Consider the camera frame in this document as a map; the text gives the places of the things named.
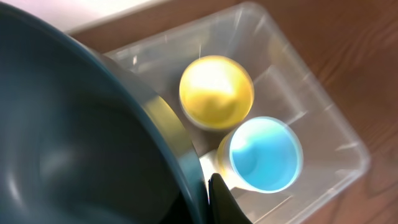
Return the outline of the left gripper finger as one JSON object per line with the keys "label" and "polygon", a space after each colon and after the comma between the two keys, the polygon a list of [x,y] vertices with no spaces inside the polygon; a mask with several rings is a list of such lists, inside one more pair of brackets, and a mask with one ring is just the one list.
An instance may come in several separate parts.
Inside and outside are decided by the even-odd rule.
{"label": "left gripper finger", "polygon": [[219,173],[212,174],[208,181],[210,223],[252,224],[240,209]]}

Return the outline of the light blue cup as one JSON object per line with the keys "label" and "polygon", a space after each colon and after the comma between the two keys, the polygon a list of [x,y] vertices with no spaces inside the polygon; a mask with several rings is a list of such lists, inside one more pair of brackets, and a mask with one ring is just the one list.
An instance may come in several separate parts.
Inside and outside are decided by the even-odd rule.
{"label": "light blue cup", "polygon": [[224,171],[236,186],[273,194],[289,188],[303,168],[302,145],[289,125],[261,116],[236,128],[222,147]]}

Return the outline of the yellow small bowl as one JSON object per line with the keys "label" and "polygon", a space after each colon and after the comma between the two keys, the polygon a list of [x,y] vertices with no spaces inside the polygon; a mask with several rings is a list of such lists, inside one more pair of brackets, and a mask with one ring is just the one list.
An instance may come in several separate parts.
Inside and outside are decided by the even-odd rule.
{"label": "yellow small bowl", "polygon": [[220,55],[193,61],[183,71],[178,96],[185,116],[202,129],[229,129],[254,103],[254,84],[238,62]]}

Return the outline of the dark blue bowl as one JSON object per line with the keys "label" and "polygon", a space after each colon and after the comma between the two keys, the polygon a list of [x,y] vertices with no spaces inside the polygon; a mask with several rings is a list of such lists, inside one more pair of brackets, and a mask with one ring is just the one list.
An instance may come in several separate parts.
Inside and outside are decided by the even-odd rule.
{"label": "dark blue bowl", "polygon": [[1,4],[1,223],[207,223],[196,151],[137,75]]}

